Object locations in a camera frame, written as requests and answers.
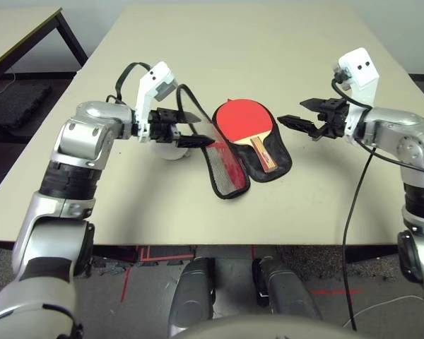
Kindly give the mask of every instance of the wooden paddle handle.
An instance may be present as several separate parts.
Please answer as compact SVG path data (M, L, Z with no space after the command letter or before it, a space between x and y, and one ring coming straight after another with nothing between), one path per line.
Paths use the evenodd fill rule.
M259 158L259 161L262 164L262 168L264 169L264 172L270 173L276 170L278 168L278 165L271 158L269 152L267 152L260 137L257 136L255 138L251 138L250 141L252 142L252 145L254 150L256 151L257 157Z

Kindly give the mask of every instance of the mesh pocket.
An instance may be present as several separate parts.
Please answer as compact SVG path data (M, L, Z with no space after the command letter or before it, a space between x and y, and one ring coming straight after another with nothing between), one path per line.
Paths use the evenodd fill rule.
M203 134L216 141L202 148L213 191L222 199L234 198L246 192L249 188L247 173L207 113L202 109L193 92L186 85L179 85L176 98L177 108L180 112L190 112L201 117L201 123L189 125L192 133Z

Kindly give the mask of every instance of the black table frame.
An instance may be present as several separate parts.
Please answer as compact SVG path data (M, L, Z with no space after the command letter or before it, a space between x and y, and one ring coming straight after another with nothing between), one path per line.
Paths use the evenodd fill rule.
M55 28L68 45L79 64L83 66L88 60L88 57L82 46L80 46L80 43L73 34L63 15L61 12L58 12L58 14L50 18L45 24L41 25L32 35L25 39L25 41L21 42L0 61L0 77ZM0 143L28 143L30 139L31 136L16 136L0 125Z

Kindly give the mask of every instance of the cable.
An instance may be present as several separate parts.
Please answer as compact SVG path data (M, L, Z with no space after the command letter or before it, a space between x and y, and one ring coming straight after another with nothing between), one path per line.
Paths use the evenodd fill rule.
M356 101L355 99L352 99L351 97L349 97L347 94L345 94L343 91L342 91L342 89L340 89L338 86L337 86L337 81L336 81L336 79L332 79L331 80L331 86L332 86L332 88L334 89L334 91L336 92L336 93L338 93L343 99L346 99L347 101L349 101L349 102L351 102L351 103L353 103L354 105L357 105L357 106L360 106L360 107L363 107L363 108L365 108L365 109L368 109L368 112L372 109L372 106L370 106L370 105L367 105L367 104L363 104L363 103L361 103L361 102L358 102L358 101Z
M375 304L375 305L372 305L372 306L366 307L365 309L362 309L362 310L361 310L361 311L359 311L357 314L355 314L355 316L354 316L354 317L357 317L357 316L359 316L360 314L363 314L363 313L365 313L366 311L369 311L370 309L374 309L374 308L376 308L376 307L378 307L378 306L383 306L383 305L386 305L386 304L391 304L392 302L397 302L398 300L407 299L407 298L419 299L419 300L421 300L421 301L423 301L423 302L424 302L424 298L418 297L417 295L404 295L403 297L397 297L397 298L394 298L394 299L389 300L389 301L387 301L387 302L380 302L379 304ZM350 319L348 319L348 320L347 320L347 322L346 322L345 324L343 324L343 325L342 325L342 327L346 327L346 326L347 326L350 322L351 322L351 320L350 320Z
M374 155L374 153L375 153L375 148L372 149L371 154L370 154L369 158L366 161L366 165L363 168L363 171L361 172L360 181L358 182L358 185L356 186L355 194L353 195L351 209L348 211L346 226L344 227L344 235L343 235L343 239L342 239L342 275L343 275L343 280L344 280L344 286L346 288L348 314L350 316L350 321L352 323L352 329L354 331L356 331L357 329L356 329L355 317L353 316L353 307L352 307L351 294L350 294L350 290L349 290L349 287L348 287L347 264L346 264L346 261L347 261L346 260L347 231L348 231L348 226L351 223L353 209L355 208L355 204L356 204L356 199L358 197L358 193L360 193L361 185L363 184L363 180L365 178L367 168L369 167L370 161L372 160L372 156Z
M351 97L349 97L347 94L345 94L338 86L337 86L337 80L334 78L334 79L332 79L331 80L331 86L332 86L332 88L335 90L335 92L336 93L338 93L343 99L346 99L347 101L349 101L349 102L351 102L351 103L353 103L354 105L357 105L357 106L359 106L359 107L363 107L363 108L365 108L365 111L361 114L361 117L360 117L360 121L358 122L358 125L360 125L363 121L364 121L364 119L365 119L365 117L366 117L366 115L367 115L367 113L372 109L372 106L370 106L370 105L367 105L367 104L363 104L363 103L361 103L361 102L358 102L358 101L356 101L356 100L354 100L354 99L352 99ZM369 152L369 153L371 153L372 151L370 150L370 148L368 148L361 140L359 140L359 139L356 139L355 138L355 141L361 146L361 147L363 147L367 152ZM402 162L402 161L398 161L398 160L394 160L394 159L390 159L389 157L385 157L385 156L383 156L383 155L380 155L379 153L374 153L374 156L375 157L378 157L379 159L382 159L382 160L384 160L384 161L387 161L387 162L390 162L391 164L395 164L395 165L399 165L399 166L402 166L402 167L406 167L406 168L409 168L409 169L411 169L411 170L416 170L416 171L419 171L419 172L423 172L424 173L424 169L423 168L421 168L421 167L418 167L418 166L414 166L414 165L410 165L410 164L406 164L405 162Z
M370 148L368 148L360 139L355 139L355 141L358 143L358 145L360 145L362 148L364 148L367 152L371 152ZM380 155L379 153L374 153L374 156L378 157L379 159L382 159L384 161L390 162L391 164L399 165L399 166L406 167L406 168L409 168L411 170L416 170L416 171L419 171L419 172L424 172L424 169L421 168L421 167L406 164L405 162L397 161L397 160L391 159L389 157L385 157L383 155Z
M116 90L116 96L111 95L111 94L108 95L107 99L105 99L106 102L108 102L110 100L110 98L112 98L112 99L114 99L114 103L128 106L128 104L126 104L124 101L122 101L121 87L122 87L123 83L125 82L129 73L131 72L132 69L134 69L135 66L142 66L147 71L151 70L151 66L149 66L145 62L132 62L131 64L129 64L122 71L121 75L119 76L118 80L116 81L116 84L114 85L114 89Z
M12 70L12 68L11 68L11 71L13 72L13 80L12 80L10 83L6 84L6 85L5 85L5 87L3 87L3 88L0 90L0 94L2 94L5 90L7 90L7 89L8 89L8 87L9 87L9 86L11 86L13 83L15 83L15 82L16 82L16 73L14 73L14 71Z

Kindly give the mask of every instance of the black cable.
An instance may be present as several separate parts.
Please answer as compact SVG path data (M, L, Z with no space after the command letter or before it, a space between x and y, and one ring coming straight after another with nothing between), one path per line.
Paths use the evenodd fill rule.
M367 105L367 104L363 104L363 103L361 103L361 102L358 102L358 101L356 101L356 100L354 100L354 99L352 99L351 97L349 97L347 94L345 94L338 86L337 86L337 80L334 78L334 79L332 79L331 80L331 86L332 86L332 88L335 90L335 92L336 93L338 93L343 99L346 99L347 101L349 101L349 102L351 102L351 103L353 103L354 105L357 105L357 106L359 106L359 107L363 107L363 108L365 108L365 111L363 112L363 114L361 114L361 117L360 117L360 121L358 122L358 125L360 125L361 123L363 123L364 122L364 119L365 119L365 117L366 117L366 115L367 115L367 113L372 109L372 106L370 106L370 105ZM357 138L355 138L355 140L356 140L356 142L362 147L362 148L364 148L364 150L366 150L367 152L369 152L369 153L371 153L372 151L370 150L370 148L368 148L361 140L359 140L359 139L357 139ZM390 162L391 164L395 164L395 165L399 165L399 166L402 166L402 167L406 167L406 168L409 168L409 169L411 169L411 170L416 170L416 171L419 171L419 172L423 172L424 173L424 169L423 168L421 168L421 167L418 167L418 166L415 166L415 165L410 165L410 164L406 164L405 162L402 162L402 161L398 161L398 160L395 160L395 159L390 159L389 157L385 157L385 156L383 156L383 155L380 155L380 154L378 154L378 153L374 153L374 156L375 157L378 157L379 159L382 159L382 160L384 160L384 161L387 161L387 162Z
M367 152L371 153L370 148L368 148L360 139L355 139L355 141L358 143L358 145L360 145L364 150L366 150ZM406 164L405 162L402 161L398 161L398 160L394 160L391 159L389 157L385 157L383 155L380 155L379 153L374 153L375 157L378 157L379 159L382 159L384 161L390 162L391 164L395 164L395 165L399 165L402 167L406 167L409 168L410 170L415 170L415 171L419 171L419 172L423 172L424 173L424 169L415 165L410 165L410 164Z
M375 154L375 149L373 148L370 150L370 156L366 161L366 165L363 169L363 172L361 173L360 181L358 182L358 185L356 186L355 194L353 195L352 205L351 209L348 211L346 226L344 227L344 235L342 239L342 275L344 280L344 286L346 288L346 297L347 297L347 306L348 306L348 315L350 316L351 323L352 323L352 329L356 331L356 322L355 317L353 315L353 307L352 307L352 299L351 299L351 293L348 287L348 277L347 277L347 260L346 260L346 240L347 240L347 231L348 226L351 223L351 218L353 214L353 209L355 208L356 199L358 197L358 193L360 193L361 185L363 184L363 180L366 175L367 168L369 167L370 161L372 160L372 156Z
M334 89L334 91L336 92L336 93L338 93L343 99L346 99L347 101L349 101L349 102L351 102L352 104L354 104L354 105L357 105L357 106L360 106L360 107L363 107L363 108L365 108L365 109L368 109L368 112L372 109L372 106L370 106L370 105L367 105L367 104L363 104L363 103L361 103L361 102L358 102L358 101L356 101L355 99L352 99L351 97L349 97L347 94L345 94L343 91L342 91L342 89L340 89L339 87L338 87L338 85L337 85L337 81L336 81L336 79L333 79L333 80L331 80L331 86L332 86L332 88Z
M151 66L149 66L148 64L146 64L144 62L132 62L131 64L129 64L122 71L121 75L119 76L118 80L116 81L116 84L114 85L114 89L116 90L116 96L108 95L106 102L108 102L108 100L110 98L112 98L112 99L114 99L114 102L116 104L127 105L124 101L122 101L121 87L122 87L122 84L125 82L129 73L131 72L132 69L134 69L135 66L142 66L147 71L151 70Z

